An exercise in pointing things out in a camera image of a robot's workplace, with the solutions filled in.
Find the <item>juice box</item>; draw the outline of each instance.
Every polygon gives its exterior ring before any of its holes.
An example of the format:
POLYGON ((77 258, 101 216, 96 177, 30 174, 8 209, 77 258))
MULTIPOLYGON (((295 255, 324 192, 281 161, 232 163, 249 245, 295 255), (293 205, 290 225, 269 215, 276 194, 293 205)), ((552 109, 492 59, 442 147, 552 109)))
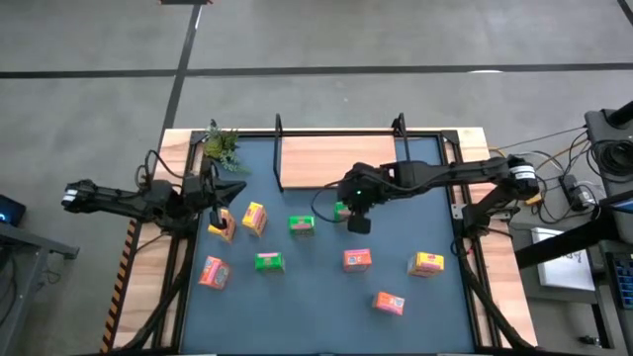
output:
POLYGON ((233 241, 233 236, 235 235, 235 219, 228 212, 228 209, 225 208, 220 209, 220 219, 226 220, 226 228, 220 230, 219 228, 209 224, 208 231, 210 233, 218 234, 222 240, 231 243, 233 241))
POLYGON ((225 287, 230 268, 220 258, 207 256, 198 284, 221 290, 225 287))
POLYGON ((293 216, 288 218, 288 229, 290 235, 298 236, 314 236, 315 235, 315 217, 311 216, 293 216))
POLYGON ((279 252, 257 253, 255 256, 255 270, 265 272, 285 272, 286 263, 279 252))
POLYGON ((336 204, 334 204, 334 219, 336 221, 342 222, 349 218, 350 215, 352 215, 352 212, 349 211, 349 208, 347 208, 343 202, 336 202, 336 204))
POLYGON ((430 277, 444 271, 444 256, 417 252, 408 261, 407 272, 413 276, 430 277))
POLYGON ((372 254, 369 248, 346 250, 343 252, 343 270, 345 272, 362 272, 372 265, 372 254))
POLYGON ((252 202, 250 203, 250 205, 248 205, 248 209, 246 209, 246 214, 241 220, 241 224, 248 228, 248 233, 250 233, 251 235, 261 237, 264 233, 264 226, 266 226, 266 221, 267 216, 264 206, 252 202))
POLYGON ((374 298, 373 306, 383 312, 402 315, 405 312, 405 299, 390 295, 389 293, 378 292, 374 298))

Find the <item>gray floor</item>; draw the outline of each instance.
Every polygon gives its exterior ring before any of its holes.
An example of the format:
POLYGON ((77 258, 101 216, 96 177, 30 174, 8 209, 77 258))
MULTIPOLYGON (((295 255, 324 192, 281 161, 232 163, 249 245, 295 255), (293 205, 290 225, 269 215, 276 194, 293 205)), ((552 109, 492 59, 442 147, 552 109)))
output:
MULTIPOLYGON (((4 0, 0 71, 173 69, 190 15, 152 0, 4 0)), ((203 9, 189 66, 619 61, 633 62, 633 27, 615 0, 233 0, 203 9)), ((61 192, 81 178, 131 188, 158 144, 172 84, 0 80, 0 192, 27 204, 26 228, 81 246, 72 263, 50 261, 63 277, 38 293, 18 354, 97 351, 127 220, 67 214, 61 192)), ((214 118, 270 128, 275 113, 286 128, 379 127, 404 112, 410 127, 484 127, 490 145, 505 145, 578 127, 585 111, 630 101, 632 85, 633 71, 188 78, 174 127, 214 118)), ((556 152, 574 136, 510 151, 556 152)), ((583 162, 575 173, 597 182, 583 162)), ((561 213, 560 192, 551 198, 561 213)), ((622 354, 576 342, 595 334, 588 306, 529 304, 541 346, 622 354)))

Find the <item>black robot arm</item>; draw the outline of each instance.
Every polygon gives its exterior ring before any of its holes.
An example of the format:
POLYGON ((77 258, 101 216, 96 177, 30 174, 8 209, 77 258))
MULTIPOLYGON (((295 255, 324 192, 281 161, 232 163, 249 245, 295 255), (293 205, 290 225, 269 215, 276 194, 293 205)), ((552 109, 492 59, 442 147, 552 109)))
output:
POLYGON ((211 224, 224 229, 226 222, 219 219, 218 208, 227 207, 246 183, 220 180, 217 174, 214 177, 212 169, 213 163, 206 161, 200 175, 185 175, 180 193, 166 180, 146 182, 137 192, 100 187, 91 180, 80 180, 66 186, 61 204, 71 213, 106 212, 141 223, 153 222, 163 232, 171 234, 195 232, 198 214, 212 208, 211 224))
POLYGON ((529 199, 539 191, 533 166, 522 158, 510 156, 448 165, 399 161, 376 168, 356 163, 339 182, 337 195, 351 212, 348 229, 368 233, 370 221, 365 214, 376 204, 411 198, 435 187, 477 183, 497 186, 478 204, 464 207, 464 235, 476 233, 477 226, 488 225, 494 210, 516 199, 529 199))

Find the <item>green plant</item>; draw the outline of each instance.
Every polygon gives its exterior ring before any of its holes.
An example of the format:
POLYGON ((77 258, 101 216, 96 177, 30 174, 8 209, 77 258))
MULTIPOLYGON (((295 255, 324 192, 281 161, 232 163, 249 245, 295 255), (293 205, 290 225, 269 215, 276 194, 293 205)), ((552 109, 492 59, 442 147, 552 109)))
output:
POLYGON ((211 119, 207 127, 204 154, 219 162, 229 172, 247 173, 248 169, 240 164, 235 154, 238 138, 237 130, 223 131, 218 128, 216 121, 211 119))

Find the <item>electronic device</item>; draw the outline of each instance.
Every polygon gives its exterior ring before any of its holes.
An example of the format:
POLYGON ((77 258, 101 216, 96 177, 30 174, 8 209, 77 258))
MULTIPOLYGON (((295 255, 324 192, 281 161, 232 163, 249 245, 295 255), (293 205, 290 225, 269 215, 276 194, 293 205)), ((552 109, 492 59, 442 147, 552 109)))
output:
POLYGON ((578 185, 578 180, 573 174, 560 176, 558 181, 563 188, 563 194, 565 194, 567 202, 574 212, 582 212, 589 207, 595 206, 596 201, 589 192, 584 191, 578 185))
POLYGON ((27 207, 11 198, 0 195, 0 223, 8 223, 17 227, 27 207))
POLYGON ((633 214, 633 191, 614 195, 600 201, 600 207, 616 212, 633 214))
POLYGON ((606 259, 612 276, 617 276, 612 284, 616 292, 613 297, 620 308, 633 310, 633 255, 607 253, 606 259))
POLYGON ((627 129, 633 120, 633 101, 615 111, 602 109, 602 113, 612 127, 619 130, 627 129))

